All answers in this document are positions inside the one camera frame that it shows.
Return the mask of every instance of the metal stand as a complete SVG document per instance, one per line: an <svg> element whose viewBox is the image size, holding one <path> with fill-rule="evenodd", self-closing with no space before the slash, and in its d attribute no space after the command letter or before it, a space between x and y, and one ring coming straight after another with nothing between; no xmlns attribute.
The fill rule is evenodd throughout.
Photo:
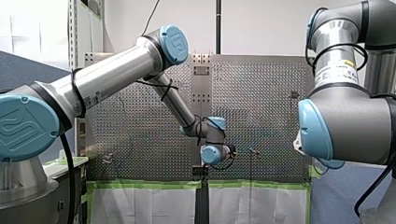
<svg viewBox="0 0 396 224"><path fill-rule="evenodd" d="M199 177L201 187L195 191L194 224L209 224L209 184L207 182L209 169L206 166L192 166L192 175Z"/></svg>

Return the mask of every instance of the robotic arm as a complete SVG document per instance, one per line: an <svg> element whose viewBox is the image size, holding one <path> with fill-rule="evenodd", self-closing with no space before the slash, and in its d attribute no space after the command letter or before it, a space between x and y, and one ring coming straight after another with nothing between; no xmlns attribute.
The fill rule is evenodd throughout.
<svg viewBox="0 0 396 224"><path fill-rule="evenodd" d="M3 132L8 134L0 134L0 143L3 143L0 145L1 161L24 161L38 156L56 137L72 127L74 118L83 116L87 109L140 78L154 84L155 91L176 117L184 134L206 138L204 161L209 164L223 161L230 152L223 144L225 120L197 120L177 90L170 88L172 83L163 73L170 66L185 62L188 53L187 39L183 33L176 26L165 26L137 38L135 47L77 71L74 83L71 77L73 75L70 75L52 83L35 82L2 95L0 103L7 108L3 112L7 116L0 117L0 122L4 123ZM9 129L12 128L9 118L14 113L21 113L22 108L30 111L29 114L33 116L28 118L27 113L19 114L24 121L21 125L29 122L35 127L43 127L40 136L29 133L32 136L27 137L27 131ZM42 114L43 117L37 118L37 114ZM201 126L202 131L199 133L195 131L198 130L197 125Z"/></svg>
<svg viewBox="0 0 396 224"><path fill-rule="evenodd" d="M315 88L299 103L301 150L333 169L344 161L387 165L355 205L364 224L396 220L395 21L395 3L373 0L320 8L308 25L306 45L317 57L311 64ZM359 86L354 48L365 57L362 66L369 59L365 88ZM378 208L360 213L362 202L392 169Z"/></svg>
<svg viewBox="0 0 396 224"><path fill-rule="evenodd" d="M75 118L83 118L87 109L140 78L155 86L184 134L206 139L201 149L204 163L226 160L233 147L224 145L225 120L197 119L163 72L184 63L188 55L184 34L176 26L164 26L138 37L131 49L72 75L52 83L34 82L0 95L0 214L7 214L3 221L29 223L29 218L19 215L19 209L37 207L37 202L57 189L55 181L47 180L38 155L70 130ZM57 201L52 203L51 208L56 208ZM43 218L45 221L37 223L52 223Z"/></svg>

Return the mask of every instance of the white wall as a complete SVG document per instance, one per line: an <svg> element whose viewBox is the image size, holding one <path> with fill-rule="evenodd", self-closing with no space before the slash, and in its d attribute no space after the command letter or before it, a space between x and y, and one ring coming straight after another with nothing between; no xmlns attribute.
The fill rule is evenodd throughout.
<svg viewBox="0 0 396 224"><path fill-rule="evenodd" d="M144 30L157 0L105 0L105 51L131 47ZM223 0L223 54L304 55L306 25L318 7L338 7L359 0ZM148 27L176 24L186 34L190 52L216 50L216 0L162 0ZM360 72L363 83L364 70Z"/></svg>
<svg viewBox="0 0 396 224"><path fill-rule="evenodd" d="M131 47L146 26L156 0L105 0L105 50ZM215 49L215 0L162 0L148 31L176 24L186 34L191 49Z"/></svg>

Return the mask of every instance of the blue joint cap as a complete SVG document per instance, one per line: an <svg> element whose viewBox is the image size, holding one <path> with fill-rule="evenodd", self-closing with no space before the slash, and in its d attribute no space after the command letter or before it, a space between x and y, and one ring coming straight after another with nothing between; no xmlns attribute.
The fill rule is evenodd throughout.
<svg viewBox="0 0 396 224"><path fill-rule="evenodd" d="M163 26L160 29L160 43L163 53L169 62L178 65L189 57L189 44L186 36L175 25Z"/></svg>
<svg viewBox="0 0 396 224"><path fill-rule="evenodd" d="M318 108L311 100L302 100L299 116L303 152L311 157L331 160L332 138Z"/></svg>
<svg viewBox="0 0 396 224"><path fill-rule="evenodd" d="M343 167L345 165L344 161L336 161L336 160L326 161L323 159L318 159L318 161L320 161L320 163L322 163L322 165L329 167L329 169L333 169L333 170L340 169L341 167Z"/></svg>
<svg viewBox="0 0 396 224"><path fill-rule="evenodd" d="M220 162L221 155L216 147L205 146L201 148L201 160L205 164L214 165Z"/></svg>
<svg viewBox="0 0 396 224"><path fill-rule="evenodd" d="M29 160L59 135L59 119L45 102L32 96L0 95L0 161Z"/></svg>
<svg viewBox="0 0 396 224"><path fill-rule="evenodd" d="M209 124L212 127L217 128L217 126L215 124L217 124L223 131L225 131L226 126L225 126L225 119L222 117L209 117L208 119L210 119L207 124Z"/></svg>

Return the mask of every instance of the metal pole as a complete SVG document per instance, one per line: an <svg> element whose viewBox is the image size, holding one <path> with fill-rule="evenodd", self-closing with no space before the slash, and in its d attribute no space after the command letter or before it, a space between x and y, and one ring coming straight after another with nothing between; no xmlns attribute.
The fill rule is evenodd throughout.
<svg viewBox="0 0 396 224"><path fill-rule="evenodd" d="M216 54L221 54L221 0L216 0Z"/></svg>

